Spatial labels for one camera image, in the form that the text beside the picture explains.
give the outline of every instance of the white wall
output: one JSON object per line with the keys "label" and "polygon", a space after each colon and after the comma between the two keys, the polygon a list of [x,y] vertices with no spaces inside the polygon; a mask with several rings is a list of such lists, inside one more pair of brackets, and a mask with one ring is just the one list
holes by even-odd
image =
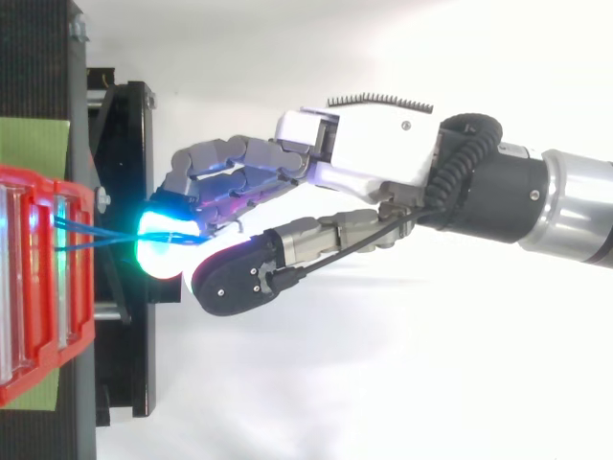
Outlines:
{"label": "white wall", "polygon": [[[90,65],[158,95],[155,172],[354,91],[484,111],[505,140],[613,160],[613,32],[585,0],[81,0]],[[359,206],[307,186],[255,229]],[[104,459],[613,457],[613,272],[418,229],[232,318],[157,316],[158,405]]]}

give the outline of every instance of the robotic hand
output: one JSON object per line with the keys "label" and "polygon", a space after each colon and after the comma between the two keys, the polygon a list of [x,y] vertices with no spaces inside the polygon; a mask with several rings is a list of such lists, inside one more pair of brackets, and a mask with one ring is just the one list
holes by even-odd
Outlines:
{"label": "robotic hand", "polygon": [[415,223],[613,266],[612,165],[557,150],[534,158],[501,139],[502,128],[486,115],[440,123],[423,103],[372,94],[334,99],[326,108],[286,112],[269,141],[236,136],[178,151],[151,202],[212,236],[304,182],[379,205],[300,218],[219,246],[192,277],[194,295],[215,315],[266,304],[352,252],[392,247]]}

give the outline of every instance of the black cable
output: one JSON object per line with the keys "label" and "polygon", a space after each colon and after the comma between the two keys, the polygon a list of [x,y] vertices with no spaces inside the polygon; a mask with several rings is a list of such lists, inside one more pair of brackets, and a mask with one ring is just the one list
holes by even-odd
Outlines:
{"label": "black cable", "polygon": [[352,244],[349,247],[346,247],[345,249],[342,249],[340,251],[338,251],[336,254],[334,254],[333,256],[328,256],[325,259],[322,259],[319,262],[316,262],[314,264],[311,264],[309,266],[305,266],[302,268],[298,268],[298,271],[300,272],[300,275],[302,278],[304,278],[305,276],[307,276],[309,273],[312,273],[315,270],[319,270],[320,268],[323,268],[324,266],[330,265],[340,259],[343,259],[344,257],[349,256],[350,254],[359,251],[360,249],[363,249],[364,247],[368,246],[369,244],[373,244],[374,242],[376,242],[377,240],[379,240],[380,238],[383,238],[384,236],[386,236],[388,233],[393,232],[394,230],[396,230],[397,228],[399,228],[400,226],[409,223],[413,220],[417,220],[417,219],[421,219],[421,218],[425,218],[426,216],[432,216],[434,214],[438,214],[440,213],[442,210],[424,210],[424,211],[417,211],[416,213],[413,214],[409,214],[408,216],[404,216],[402,218],[398,218],[396,220],[394,220],[392,223],[386,225],[385,227],[383,227],[381,230],[378,230],[377,232],[374,232],[370,237],[365,238],[364,240],[358,241],[355,244]]}
{"label": "black cable", "polygon": [[430,179],[425,189],[425,205],[442,209],[456,186],[466,180],[475,167],[496,148],[502,140],[502,127],[488,115],[467,113],[448,118],[442,129],[472,134],[458,151]]}

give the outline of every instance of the silver metal cylinder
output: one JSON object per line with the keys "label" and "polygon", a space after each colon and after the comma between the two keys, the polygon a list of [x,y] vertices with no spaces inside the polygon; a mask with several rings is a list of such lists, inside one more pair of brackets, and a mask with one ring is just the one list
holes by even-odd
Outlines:
{"label": "silver metal cylinder", "polygon": [[613,228],[613,166],[558,150],[543,153],[549,183],[533,230],[519,242],[528,251],[588,261]]}

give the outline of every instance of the glowing blue light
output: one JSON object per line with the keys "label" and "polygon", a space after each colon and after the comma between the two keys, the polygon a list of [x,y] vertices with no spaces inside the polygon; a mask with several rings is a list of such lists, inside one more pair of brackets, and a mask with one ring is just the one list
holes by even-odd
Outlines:
{"label": "glowing blue light", "polygon": [[[171,218],[163,214],[146,211],[138,224],[138,234],[175,232],[198,236],[200,229],[193,220]],[[162,280],[172,278],[183,271],[194,247],[157,241],[138,241],[136,260],[150,276]]]}

